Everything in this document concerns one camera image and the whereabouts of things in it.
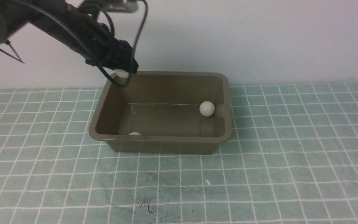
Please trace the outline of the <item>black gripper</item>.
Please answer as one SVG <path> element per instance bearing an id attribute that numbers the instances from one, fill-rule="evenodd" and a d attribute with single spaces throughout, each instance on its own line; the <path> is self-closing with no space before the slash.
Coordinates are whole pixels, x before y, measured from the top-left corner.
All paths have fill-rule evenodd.
<path id="1" fill-rule="evenodd" d="M 113 40 L 112 44 L 97 44 L 91 50 L 96 51 L 96 58 L 104 68 L 124 70 L 136 74 L 138 62 L 132 55 L 132 46 L 125 40 Z"/>

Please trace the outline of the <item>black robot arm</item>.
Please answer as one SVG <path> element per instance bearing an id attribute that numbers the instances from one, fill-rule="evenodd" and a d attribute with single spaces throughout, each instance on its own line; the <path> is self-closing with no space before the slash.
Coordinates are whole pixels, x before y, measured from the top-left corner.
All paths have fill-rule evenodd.
<path id="1" fill-rule="evenodd" d="M 0 0 L 0 44 L 26 24 L 58 40 L 96 66 L 135 74 L 135 47 L 115 38 L 109 0 L 84 0 L 75 7 L 65 0 Z"/>

